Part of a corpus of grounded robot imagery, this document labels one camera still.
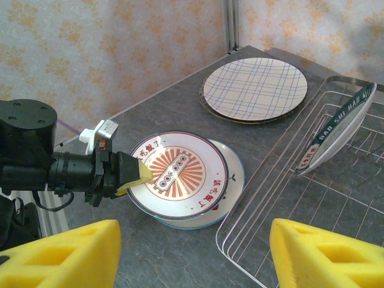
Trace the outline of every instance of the yellow sponge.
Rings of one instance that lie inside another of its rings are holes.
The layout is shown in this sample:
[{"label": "yellow sponge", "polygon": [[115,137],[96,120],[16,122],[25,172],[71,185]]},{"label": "yellow sponge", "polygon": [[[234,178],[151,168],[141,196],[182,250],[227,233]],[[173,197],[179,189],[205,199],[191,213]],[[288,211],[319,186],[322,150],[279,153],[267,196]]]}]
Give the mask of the yellow sponge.
[{"label": "yellow sponge", "polygon": [[113,287],[120,252],[119,223],[100,221],[0,252],[0,287]]},{"label": "yellow sponge", "polygon": [[380,246],[285,219],[272,222],[269,244],[281,288],[384,287]]},{"label": "yellow sponge", "polygon": [[122,196],[127,193],[128,188],[147,183],[154,178],[152,171],[150,171],[141,160],[138,160],[138,163],[139,163],[140,179],[133,182],[126,183],[123,186],[121,186],[115,193],[116,196]]}]

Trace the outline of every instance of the decorated plate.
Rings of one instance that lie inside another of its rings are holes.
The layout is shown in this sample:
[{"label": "decorated plate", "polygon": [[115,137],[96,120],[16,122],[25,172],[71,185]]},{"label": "decorated plate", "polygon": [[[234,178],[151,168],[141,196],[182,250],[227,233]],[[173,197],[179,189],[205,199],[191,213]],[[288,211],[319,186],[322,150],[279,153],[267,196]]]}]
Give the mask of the decorated plate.
[{"label": "decorated plate", "polygon": [[132,156],[153,172],[151,182],[129,189],[133,202],[148,214],[186,220],[214,208],[228,185],[227,163],[208,139],[166,131],[138,144]]},{"label": "decorated plate", "polygon": [[238,155],[225,144],[211,140],[211,142],[224,155],[228,164],[229,181],[227,191],[219,204],[209,212],[189,220],[162,220],[163,224],[176,229],[193,230],[201,229],[213,225],[223,219],[236,203],[244,189],[245,171]]},{"label": "decorated plate", "polygon": [[372,104],[376,86],[376,83],[369,83],[340,108],[309,145],[295,174],[312,171],[333,157],[349,141]]},{"label": "decorated plate", "polygon": [[240,123],[240,124],[264,124],[264,123],[268,123],[268,122],[271,122],[271,121],[276,121],[276,120],[279,120],[279,119],[282,119],[288,115],[290,115],[291,113],[293,113],[296,109],[299,109],[299,107],[304,103],[304,101],[301,101],[301,103],[296,107],[294,108],[293,110],[281,115],[281,116],[278,116],[278,117],[275,117],[275,118],[271,118],[271,119],[267,119],[267,120],[261,120],[261,121],[249,121],[249,120],[239,120],[239,119],[234,119],[234,118],[230,118],[230,117],[227,117],[227,116],[224,116],[220,113],[218,113],[216,110],[214,110],[205,100],[205,97],[204,97],[204,86],[205,86],[205,82],[206,82],[207,78],[205,78],[202,82],[202,84],[200,85],[199,87],[199,101],[200,101],[200,104],[211,114],[215,115],[216,117],[219,117],[221,119],[224,119],[224,120],[228,120],[228,121],[231,121],[231,122],[234,122],[234,123]]},{"label": "decorated plate", "polygon": [[219,114],[245,121],[264,121],[297,107],[307,80],[294,66],[270,58],[228,63],[206,80],[204,97]]}]

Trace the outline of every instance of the metal wire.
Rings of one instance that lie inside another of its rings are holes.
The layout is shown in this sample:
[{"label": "metal wire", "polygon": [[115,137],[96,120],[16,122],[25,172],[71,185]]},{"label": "metal wire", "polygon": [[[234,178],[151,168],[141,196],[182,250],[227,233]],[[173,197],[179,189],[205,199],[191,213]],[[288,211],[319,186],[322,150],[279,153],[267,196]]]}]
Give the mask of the metal wire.
[{"label": "metal wire", "polygon": [[[334,89],[334,82],[342,86]],[[367,220],[370,213],[384,223],[384,188],[375,185],[384,177],[384,105],[372,104],[360,129],[337,155],[308,174],[293,173],[317,132],[356,89],[366,84],[343,76],[326,79],[272,148],[222,222],[216,235],[219,250],[260,287],[279,287],[269,249],[269,230],[274,218],[301,218],[302,223],[329,226],[322,228],[339,233],[347,231],[345,221],[350,217],[350,207],[357,205],[359,213],[351,214],[356,218],[356,227],[347,232],[358,239],[369,232],[377,233],[370,225],[372,220]],[[378,85],[378,90],[384,91],[384,86]],[[328,197],[336,197],[339,202],[327,206]],[[282,209],[284,201],[287,207],[293,207]],[[322,220],[328,217],[324,207],[333,209],[333,222]],[[375,244],[384,246],[384,233]]]}]

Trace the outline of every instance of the red sunburst pattern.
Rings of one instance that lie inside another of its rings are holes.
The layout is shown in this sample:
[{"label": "red sunburst pattern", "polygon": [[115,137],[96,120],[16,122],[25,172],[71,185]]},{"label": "red sunburst pattern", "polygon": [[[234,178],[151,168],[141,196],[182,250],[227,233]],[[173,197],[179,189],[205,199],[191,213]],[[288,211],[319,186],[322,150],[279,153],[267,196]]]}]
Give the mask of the red sunburst pattern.
[{"label": "red sunburst pattern", "polygon": [[[190,156],[189,163],[168,190],[159,190],[155,186],[157,179],[180,153]],[[189,149],[181,147],[167,147],[165,153],[153,160],[149,168],[154,178],[151,182],[146,183],[147,188],[157,197],[170,201],[184,200],[192,197],[203,187],[206,178],[203,161]]]}]

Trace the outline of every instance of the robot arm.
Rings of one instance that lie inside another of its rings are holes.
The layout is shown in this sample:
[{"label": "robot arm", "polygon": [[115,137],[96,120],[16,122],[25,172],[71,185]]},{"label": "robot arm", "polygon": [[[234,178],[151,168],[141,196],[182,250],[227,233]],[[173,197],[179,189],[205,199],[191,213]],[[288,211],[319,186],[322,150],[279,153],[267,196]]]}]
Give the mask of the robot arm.
[{"label": "robot arm", "polygon": [[0,101],[0,187],[4,194],[32,191],[41,207],[37,191],[47,186],[59,197],[70,193],[70,201],[74,192],[84,192],[85,202],[97,207],[104,197],[114,199],[126,194],[125,188],[151,180],[151,172],[141,161],[112,151],[116,123],[101,121],[95,130],[84,130],[80,140],[88,147],[86,155],[78,155],[53,151],[56,122],[55,110],[40,101]]}]

